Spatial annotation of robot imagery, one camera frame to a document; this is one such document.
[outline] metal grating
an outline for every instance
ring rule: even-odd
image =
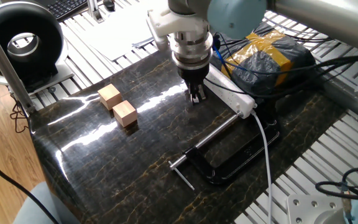
[[[288,170],[273,184],[272,217],[274,223],[287,224],[287,198],[291,194],[324,195],[314,185],[320,181],[341,181],[343,173],[358,167],[358,116],[349,112],[332,125]],[[349,178],[358,185],[358,173]],[[335,187],[328,190],[338,191]],[[236,224],[261,224],[267,220],[268,190],[262,193]]]
[[[327,38],[327,35],[321,34],[316,30],[310,29],[303,24],[288,19],[284,16],[278,15],[274,12],[267,12],[263,21],[273,26],[280,32],[289,35],[294,35],[306,39]],[[318,62],[327,61],[337,57],[358,55],[357,48],[347,45],[338,40],[333,40],[326,43],[299,42],[299,44],[309,49]],[[354,92],[354,90],[358,86],[358,62],[352,65],[340,67],[332,71],[330,74],[327,74],[325,76],[325,79],[329,79],[333,75],[337,75],[338,73],[341,73],[341,75],[337,76],[335,79],[332,79],[330,82],[338,84],[339,86],[346,87],[349,92],[351,92],[352,95],[354,95],[355,98],[358,100],[358,92]]]
[[[120,11],[133,4],[137,4],[138,0],[117,0],[116,10]],[[100,11],[103,16],[109,13],[101,4]],[[320,39],[327,37],[317,31],[310,29],[303,24],[280,16],[274,12],[267,11],[264,21],[273,26],[277,30],[286,34],[295,35],[307,39]],[[84,32],[89,28],[96,26],[95,22],[88,12],[82,12],[72,18],[60,23],[63,34],[68,42],[68,58],[65,60],[67,65],[75,74],[73,78],[65,80],[52,88],[52,90],[44,90],[32,97],[37,110],[50,105],[79,90],[82,90],[92,84],[100,82],[102,79],[110,77],[116,72],[138,62],[142,58],[157,51],[154,43],[148,44],[141,49],[133,49],[129,53],[123,55],[117,60],[110,61],[101,55],[97,50],[92,48],[86,41]],[[300,43],[307,49],[310,49],[317,61],[322,62],[340,56],[358,55],[358,49],[337,40],[327,43]],[[339,82],[341,85],[348,86],[352,90],[358,85],[358,62],[346,67],[341,67],[333,71],[326,78],[342,72],[341,76],[331,80],[331,82]]]
[[[116,10],[123,10],[138,2],[137,0],[116,0]],[[111,13],[101,3],[99,10],[104,17]],[[31,96],[37,110],[100,82],[157,51],[152,42],[139,49],[133,48],[122,57],[110,61],[92,48],[85,39],[84,33],[87,29],[97,24],[87,11],[60,23],[64,38],[68,42],[68,57],[65,62],[73,71],[74,77]]]

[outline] glossy table surface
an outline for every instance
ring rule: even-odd
[[[112,83],[138,112],[124,129],[97,91]],[[52,192],[82,223],[230,223],[267,187],[264,158],[215,186],[183,164],[192,191],[168,162],[234,114],[207,91],[191,105],[169,54],[157,52],[30,116],[35,149]],[[319,93],[275,102],[281,140],[270,148],[277,178],[344,112]],[[255,136],[252,118],[219,135],[205,153],[216,166]]]

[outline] wooden block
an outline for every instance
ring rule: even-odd
[[[126,127],[129,124],[137,121],[136,109],[126,100],[117,106],[112,108],[114,117],[123,126]]]
[[[114,106],[122,102],[121,93],[112,84],[98,91],[100,102],[108,109],[112,110]]]

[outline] white cable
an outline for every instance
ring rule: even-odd
[[[258,123],[260,133],[264,139],[264,146],[265,146],[265,157],[266,157],[266,169],[267,169],[267,182],[268,182],[268,224],[272,224],[272,177],[270,176],[270,164],[269,164],[269,152],[267,150],[267,140],[264,128],[260,123],[258,116],[256,115],[255,111],[252,110],[251,114],[254,116],[256,122]]]

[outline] keyboard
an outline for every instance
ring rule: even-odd
[[[88,7],[86,0],[57,0],[47,5],[47,9],[61,22]]]

